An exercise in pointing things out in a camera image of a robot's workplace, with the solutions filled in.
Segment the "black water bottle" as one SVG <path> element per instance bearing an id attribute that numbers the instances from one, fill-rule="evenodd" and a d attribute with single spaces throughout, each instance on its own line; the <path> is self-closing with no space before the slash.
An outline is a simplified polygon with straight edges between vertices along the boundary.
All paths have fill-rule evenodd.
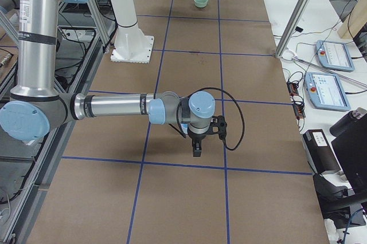
<path id="1" fill-rule="evenodd" d="M 362 119 L 366 115 L 366 109 L 358 107 L 355 110 L 349 111 L 346 115 L 340 118 L 329 129 L 329 132 L 338 137 L 341 133 L 345 132 L 351 125 Z"/>

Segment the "black box white label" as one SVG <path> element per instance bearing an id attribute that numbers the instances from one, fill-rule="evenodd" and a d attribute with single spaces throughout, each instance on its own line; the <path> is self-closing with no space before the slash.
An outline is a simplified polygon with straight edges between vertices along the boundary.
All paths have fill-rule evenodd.
<path id="1" fill-rule="evenodd" d="M 309 162 L 318 174 L 335 174 L 340 166 L 322 129 L 309 129 L 303 135 Z"/>

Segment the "near blue teach pendant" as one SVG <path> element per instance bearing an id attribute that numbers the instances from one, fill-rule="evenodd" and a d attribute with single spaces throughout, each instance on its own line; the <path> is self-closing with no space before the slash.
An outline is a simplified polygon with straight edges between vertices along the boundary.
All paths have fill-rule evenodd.
<path id="1" fill-rule="evenodd" d="M 346 93 L 336 74 L 307 72 L 304 84 L 308 97 L 316 109 L 340 112 L 351 110 Z"/>

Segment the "blue teach pendant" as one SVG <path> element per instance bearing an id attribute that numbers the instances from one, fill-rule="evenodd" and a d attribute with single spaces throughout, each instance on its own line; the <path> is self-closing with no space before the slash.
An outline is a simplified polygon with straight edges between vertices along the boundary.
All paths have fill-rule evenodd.
<path id="1" fill-rule="evenodd" d="M 316 109 L 340 112 L 351 110 L 346 93 L 336 74 L 307 72 L 304 84 L 308 97 Z"/>
<path id="2" fill-rule="evenodd" d="M 316 50 L 319 62 L 324 68 L 344 72 L 355 70 L 349 49 L 345 43 L 318 40 Z"/>

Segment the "small black square pad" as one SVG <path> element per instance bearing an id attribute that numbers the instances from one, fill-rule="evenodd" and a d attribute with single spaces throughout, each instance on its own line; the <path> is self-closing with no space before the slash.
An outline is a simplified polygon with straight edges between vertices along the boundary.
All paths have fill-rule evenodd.
<path id="1" fill-rule="evenodd" d="M 298 26 L 297 26 L 297 27 L 295 28 L 295 31 L 296 31 L 296 32 L 300 32 L 300 33 L 301 33 L 301 32 L 303 31 L 303 29 L 302 29 L 301 27 L 298 27 Z"/>

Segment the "black computer monitor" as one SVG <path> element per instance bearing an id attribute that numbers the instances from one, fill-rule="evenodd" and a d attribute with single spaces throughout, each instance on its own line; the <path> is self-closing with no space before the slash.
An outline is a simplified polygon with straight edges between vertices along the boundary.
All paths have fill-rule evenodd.
<path id="1" fill-rule="evenodd" d="M 345 131 L 331 143 L 354 192 L 366 193 L 366 132 L 359 129 Z"/>

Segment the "far blue teach pendant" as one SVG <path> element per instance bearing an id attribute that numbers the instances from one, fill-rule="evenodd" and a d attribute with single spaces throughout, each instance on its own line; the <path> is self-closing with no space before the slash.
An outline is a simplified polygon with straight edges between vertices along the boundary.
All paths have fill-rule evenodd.
<path id="1" fill-rule="evenodd" d="M 349 49 L 345 43 L 318 40 L 316 50 L 319 62 L 324 68 L 344 72 L 355 70 Z"/>

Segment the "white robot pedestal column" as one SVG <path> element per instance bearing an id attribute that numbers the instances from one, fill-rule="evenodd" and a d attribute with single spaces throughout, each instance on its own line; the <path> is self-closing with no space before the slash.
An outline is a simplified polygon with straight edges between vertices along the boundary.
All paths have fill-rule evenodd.
<path id="1" fill-rule="evenodd" d="M 111 0 L 118 25 L 111 54 L 113 62 L 150 62 L 154 37 L 146 36 L 138 26 L 134 0 Z"/>

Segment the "aluminium side frame rail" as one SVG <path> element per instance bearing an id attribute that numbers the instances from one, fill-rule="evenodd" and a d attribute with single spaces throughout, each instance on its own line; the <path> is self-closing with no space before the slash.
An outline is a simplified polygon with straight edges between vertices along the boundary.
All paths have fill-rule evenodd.
<path id="1" fill-rule="evenodd" d="M 15 87 L 1 106 L 1 242 L 24 243 L 76 115 L 72 104 L 86 90 L 115 25 L 96 0 L 90 16 L 64 15 L 67 0 L 20 0 Z"/>

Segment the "aluminium frame post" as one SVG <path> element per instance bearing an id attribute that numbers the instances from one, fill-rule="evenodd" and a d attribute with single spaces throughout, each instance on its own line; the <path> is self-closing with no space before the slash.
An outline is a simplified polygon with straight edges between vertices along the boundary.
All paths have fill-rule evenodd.
<path id="1" fill-rule="evenodd" d="M 275 53 L 274 53 L 274 56 L 275 58 L 281 58 L 281 56 L 283 55 L 283 52 L 285 51 L 286 49 L 286 46 L 288 45 L 290 39 L 291 39 L 291 36 L 292 36 L 292 33 L 293 31 L 295 30 L 295 28 L 297 27 L 298 25 L 298 22 L 308 4 L 309 0 L 298 0 L 296 5 L 295 5 L 295 8 L 291 14 L 291 17 L 287 23 L 287 26 L 281 36 L 281 39 L 276 47 L 276 50 L 275 50 Z"/>

